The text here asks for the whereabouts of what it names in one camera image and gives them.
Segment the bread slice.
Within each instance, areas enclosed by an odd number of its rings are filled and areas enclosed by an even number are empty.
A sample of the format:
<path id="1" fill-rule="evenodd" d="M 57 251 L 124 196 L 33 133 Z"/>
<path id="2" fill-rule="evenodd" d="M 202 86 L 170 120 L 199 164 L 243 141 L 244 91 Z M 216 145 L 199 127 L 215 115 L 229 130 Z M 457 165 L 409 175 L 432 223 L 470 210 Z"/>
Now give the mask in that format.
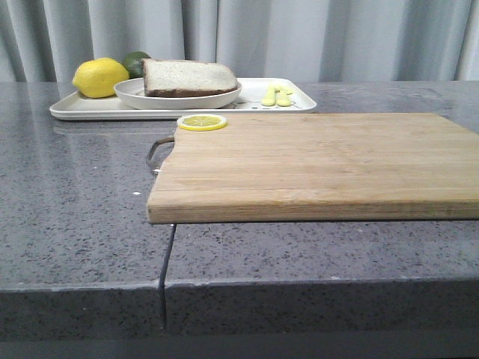
<path id="1" fill-rule="evenodd" d="M 142 67 L 146 96 L 198 97 L 237 89 L 236 76 L 223 64 L 145 58 Z"/>

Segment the white round plate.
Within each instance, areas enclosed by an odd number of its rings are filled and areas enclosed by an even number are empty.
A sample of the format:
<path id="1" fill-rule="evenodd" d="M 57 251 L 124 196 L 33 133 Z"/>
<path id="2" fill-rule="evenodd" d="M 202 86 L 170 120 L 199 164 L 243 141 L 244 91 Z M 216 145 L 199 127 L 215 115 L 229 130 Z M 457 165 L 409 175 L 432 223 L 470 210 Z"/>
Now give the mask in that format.
<path id="1" fill-rule="evenodd" d="M 242 84 L 237 82 L 237 89 L 227 93 L 179 98 L 145 96 L 143 78 L 119 82 L 114 90 L 126 105 L 141 110 L 216 109 L 232 103 L 239 96 Z"/>

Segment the white bear tray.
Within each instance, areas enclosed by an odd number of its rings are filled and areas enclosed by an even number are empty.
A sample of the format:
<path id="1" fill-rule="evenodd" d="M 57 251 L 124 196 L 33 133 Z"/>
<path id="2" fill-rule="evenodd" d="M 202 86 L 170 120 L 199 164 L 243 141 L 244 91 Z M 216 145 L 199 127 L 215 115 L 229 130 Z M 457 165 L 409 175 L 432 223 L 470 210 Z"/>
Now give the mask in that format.
<path id="1" fill-rule="evenodd" d="M 72 93 L 50 107 L 51 114 L 60 120 L 166 120 L 177 119 L 192 113 L 258 113 L 262 111 L 285 113 L 311 113 L 317 103 L 302 89 L 288 79 L 240 78 L 242 90 L 230 104 L 217 109 L 136 109 L 128 106 L 116 96 L 90 99 L 80 92 Z M 292 90 L 289 98 L 292 105 L 264 106 L 261 103 L 270 85 L 282 85 Z"/>

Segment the wooden cutting board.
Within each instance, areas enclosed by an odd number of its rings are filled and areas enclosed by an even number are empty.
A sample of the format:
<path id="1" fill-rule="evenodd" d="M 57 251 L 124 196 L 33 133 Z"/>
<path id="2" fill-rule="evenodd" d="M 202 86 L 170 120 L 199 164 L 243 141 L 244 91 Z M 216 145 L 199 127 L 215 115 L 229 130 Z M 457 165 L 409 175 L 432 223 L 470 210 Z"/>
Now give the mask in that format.
<path id="1" fill-rule="evenodd" d="M 178 129 L 153 224 L 478 217 L 478 135 L 431 113 L 231 114 Z"/>

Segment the lemon slice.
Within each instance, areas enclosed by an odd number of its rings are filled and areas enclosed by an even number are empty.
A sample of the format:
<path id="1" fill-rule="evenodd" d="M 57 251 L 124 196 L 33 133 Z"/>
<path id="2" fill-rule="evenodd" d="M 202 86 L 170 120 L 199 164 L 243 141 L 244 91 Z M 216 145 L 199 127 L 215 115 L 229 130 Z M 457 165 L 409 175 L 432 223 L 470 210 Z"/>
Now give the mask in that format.
<path id="1" fill-rule="evenodd" d="M 204 132 L 226 127 L 228 120 L 217 114 L 191 114 L 182 116 L 177 120 L 180 129 Z"/>

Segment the yellow plastic knife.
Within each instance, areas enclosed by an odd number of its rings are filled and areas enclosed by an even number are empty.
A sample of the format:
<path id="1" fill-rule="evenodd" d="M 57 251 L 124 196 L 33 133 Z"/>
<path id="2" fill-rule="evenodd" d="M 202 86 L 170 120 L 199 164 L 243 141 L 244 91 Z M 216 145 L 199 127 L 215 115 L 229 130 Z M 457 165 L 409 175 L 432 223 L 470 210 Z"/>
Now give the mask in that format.
<path id="1" fill-rule="evenodd" d="M 290 107 L 292 105 L 292 100 L 290 95 L 293 91 L 283 85 L 279 85 L 275 87 L 275 104 L 280 107 Z"/>

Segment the green lime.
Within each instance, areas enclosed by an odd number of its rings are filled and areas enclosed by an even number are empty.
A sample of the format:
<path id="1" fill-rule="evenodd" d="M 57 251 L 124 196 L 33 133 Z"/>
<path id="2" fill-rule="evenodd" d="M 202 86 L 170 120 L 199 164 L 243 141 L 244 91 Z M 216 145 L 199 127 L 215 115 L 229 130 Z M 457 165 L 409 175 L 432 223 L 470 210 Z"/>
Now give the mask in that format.
<path id="1" fill-rule="evenodd" d="M 131 52 L 125 56 L 123 66 L 129 72 L 130 79 L 137 79 L 143 76 L 142 61 L 147 58 L 150 58 L 150 56 L 143 51 Z"/>

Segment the grey curtain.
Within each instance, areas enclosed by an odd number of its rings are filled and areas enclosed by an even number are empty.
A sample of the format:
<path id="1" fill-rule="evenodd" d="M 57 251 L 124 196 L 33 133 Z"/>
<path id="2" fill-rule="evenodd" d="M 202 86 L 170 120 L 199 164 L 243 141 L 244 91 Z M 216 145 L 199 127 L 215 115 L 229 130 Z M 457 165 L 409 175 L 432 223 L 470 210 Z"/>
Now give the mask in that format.
<path id="1" fill-rule="evenodd" d="M 296 82 L 474 81 L 476 1 L 3 1 L 1 80 L 143 51 Z"/>

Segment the front yellow lemon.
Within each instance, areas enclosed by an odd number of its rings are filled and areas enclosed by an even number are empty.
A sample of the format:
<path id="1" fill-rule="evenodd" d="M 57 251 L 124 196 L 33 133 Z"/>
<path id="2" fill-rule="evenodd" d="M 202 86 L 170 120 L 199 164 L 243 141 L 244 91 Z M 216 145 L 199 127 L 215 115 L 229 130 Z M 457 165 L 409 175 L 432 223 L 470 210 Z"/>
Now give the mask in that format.
<path id="1" fill-rule="evenodd" d="M 129 72 L 113 58 L 98 58 L 82 63 L 74 74 L 72 84 L 89 98 L 115 95 L 114 86 L 129 79 Z"/>

